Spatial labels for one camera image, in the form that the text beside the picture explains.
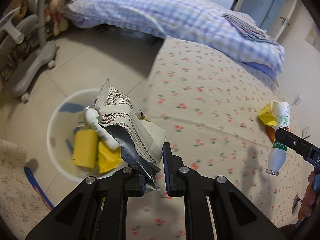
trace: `blue checkered blanket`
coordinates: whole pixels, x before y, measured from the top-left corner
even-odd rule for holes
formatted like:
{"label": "blue checkered blanket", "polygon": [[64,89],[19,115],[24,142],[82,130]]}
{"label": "blue checkered blanket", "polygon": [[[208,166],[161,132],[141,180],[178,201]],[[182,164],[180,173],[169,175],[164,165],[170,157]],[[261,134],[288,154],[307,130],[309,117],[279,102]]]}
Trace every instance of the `blue checkered blanket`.
{"label": "blue checkered blanket", "polygon": [[161,38],[169,35],[208,45],[236,61],[282,72],[281,45],[245,39],[222,15],[232,14],[258,28],[253,19],[208,0],[60,0],[58,10],[81,28],[105,23]]}

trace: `floor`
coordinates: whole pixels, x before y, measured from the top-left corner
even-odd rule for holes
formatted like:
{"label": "floor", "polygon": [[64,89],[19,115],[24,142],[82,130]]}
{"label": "floor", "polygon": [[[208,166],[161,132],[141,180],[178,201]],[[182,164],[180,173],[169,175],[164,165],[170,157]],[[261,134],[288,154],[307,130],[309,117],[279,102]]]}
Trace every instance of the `floor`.
{"label": "floor", "polygon": [[71,94],[111,85],[142,103],[147,82],[161,41],[150,46],[123,41],[114,33],[71,28],[56,40],[60,45],[56,66],[39,70],[30,86],[30,100],[22,103],[4,91],[0,99],[0,138],[27,148],[26,165],[53,205],[75,187],[53,166],[46,145],[46,130],[55,108]]}

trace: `white plastic bottle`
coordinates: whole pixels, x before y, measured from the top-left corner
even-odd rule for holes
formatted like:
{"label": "white plastic bottle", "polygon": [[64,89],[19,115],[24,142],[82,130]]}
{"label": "white plastic bottle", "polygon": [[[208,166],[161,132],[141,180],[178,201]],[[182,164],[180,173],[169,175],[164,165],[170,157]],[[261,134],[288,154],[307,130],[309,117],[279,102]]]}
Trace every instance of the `white plastic bottle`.
{"label": "white plastic bottle", "polygon": [[[290,106],[287,102],[280,102],[276,106],[277,129],[285,129],[289,131],[290,125]],[[271,175],[279,175],[279,170],[285,163],[287,153],[286,145],[279,143],[277,140],[273,142],[272,149],[268,155],[268,169],[266,173]]]}

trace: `yellow packet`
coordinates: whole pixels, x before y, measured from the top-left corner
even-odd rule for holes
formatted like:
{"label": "yellow packet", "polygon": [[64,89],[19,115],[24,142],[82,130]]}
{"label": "yellow packet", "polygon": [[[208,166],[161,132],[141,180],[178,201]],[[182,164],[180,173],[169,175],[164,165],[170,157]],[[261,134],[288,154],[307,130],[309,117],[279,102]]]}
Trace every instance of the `yellow packet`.
{"label": "yellow packet", "polygon": [[116,150],[109,149],[102,141],[98,143],[98,166],[99,173],[111,171],[122,162],[121,147]]}
{"label": "yellow packet", "polygon": [[98,135],[95,130],[79,130],[73,145],[73,164],[94,168],[97,160],[97,144]]}
{"label": "yellow packet", "polygon": [[271,126],[272,128],[276,129],[277,127],[277,119],[276,119],[276,106],[279,102],[278,101],[271,101],[268,103],[262,110],[260,110],[258,117],[267,126]]}

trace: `bed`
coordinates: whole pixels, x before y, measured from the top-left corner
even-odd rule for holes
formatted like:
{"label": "bed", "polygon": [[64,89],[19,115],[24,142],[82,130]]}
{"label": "bed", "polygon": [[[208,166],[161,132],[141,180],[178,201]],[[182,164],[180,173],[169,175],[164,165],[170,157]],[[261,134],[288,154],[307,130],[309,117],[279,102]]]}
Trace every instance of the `bed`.
{"label": "bed", "polygon": [[208,45],[271,79],[282,72],[281,45],[244,38],[223,16],[233,15],[258,29],[254,20],[208,0],[60,0],[58,10],[80,28],[109,24],[161,38],[168,35]]}
{"label": "bed", "polygon": [[[167,37],[145,91],[143,113],[166,129],[186,166],[226,176],[277,227],[293,219],[303,159],[289,149],[280,175],[265,173],[272,144],[257,114],[285,100],[267,75],[209,46]],[[299,131],[293,111],[290,128]],[[157,179],[161,192],[129,200],[127,239],[184,239],[183,199],[167,196],[163,173]]]}

